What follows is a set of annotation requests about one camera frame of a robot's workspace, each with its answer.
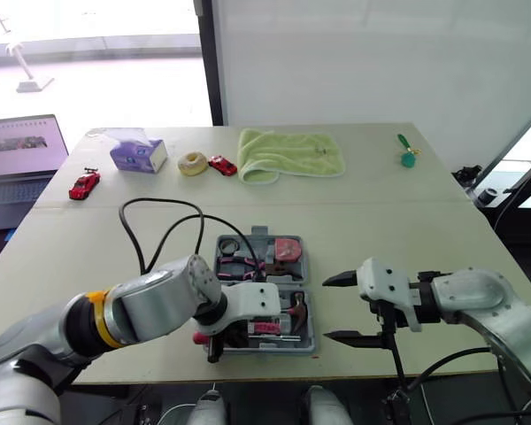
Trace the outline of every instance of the red toy car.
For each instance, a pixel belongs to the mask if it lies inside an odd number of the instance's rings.
[[[86,199],[98,182],[100,182],[98,168],[85,168],[85,174],[77,179],[72,189],[69,189],[69,197],[76,200]]]
[[[238,171],[238,168],[236,168],[234,164],[232,164],[222,155],[216,155],[214,157],[211,157],[211,160],[209,161],[209,166],[219,170],[222,175],[232,175],[236,174],[236,172]]]

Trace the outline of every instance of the green towel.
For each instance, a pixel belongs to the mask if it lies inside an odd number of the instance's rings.
[[[328,135],[278,135],[248,128],[240,134],[238,178],[244,183],[273,183],[280,173],[335,177],[344,169],[340,148]]]

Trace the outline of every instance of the pliers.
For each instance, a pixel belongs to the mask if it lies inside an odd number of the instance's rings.
[[[244,274],[230,274],[230,273],[223,273],[220,272],[220,266],[223,264],[243,264],[245,266],[253,267],[253,270],[250,270],[249,272],[245,272]],[[248,259],[245,257],[222,257],[219,259],[219,272],[216,273],[217,277],[221,281],[247,281],[249,279],[253,279],[256,275],[256,266],[253,259]],[[285,266],[283,263],[279,261],[275,261],[274,263],[265,263],[264,261],[258,262],[258,271],[260,273],[259,278],[265,278],[266,276],[284,276],[284,275],[290,275],[293,277],[294,280],[301,280],[303,279],[303,276],[301,276],[298,273],[293,272],[287,266]]]
[[[224,264],[242,264],[244,266],[252,267],[252,270],[249,272],[244,272],[243,274],[231,274],[220,272],[220,267]],[[258,271],[260,272],[259,277],[266,277],[266,263],[264,261],[258,262]],[[216,273],[217,277],[221,281],[248,281],[253,279],[256,275],[256,263],[253,259],[247,259],[245,257],[222,257],[219,259],[219,271]]]

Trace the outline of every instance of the tissue box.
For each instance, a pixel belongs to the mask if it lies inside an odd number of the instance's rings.
[[[167,159],[163,140],[151,140],[150,146],[138,142],[120,142],[110,151],[119,170],[156,173]]]

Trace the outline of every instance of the toolbox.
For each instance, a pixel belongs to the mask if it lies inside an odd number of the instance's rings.
[[[248,332],[247,346],[234,348],[226,343],[224,353],[314,352],[316,344],[312,325],[311,294],[304,288],[309,273],[303,240],[299,236],[269,235],[267,226],[252,226],[251,235],[244,236],[256,253],[261,267],[257,282],[275,283],[279,288],[281,314],[237,323],[236,326]],[[241,237],[218,237],[214,273],[224,285],[254,284],[254,262]],[[304,320],[299,320],[300,315],[296,314],[296,305],[299,303],[305,307]],[[262,333],[264,329],[267,332],[270,327],[277,329],[277,332],[271,330],[271,334]]]

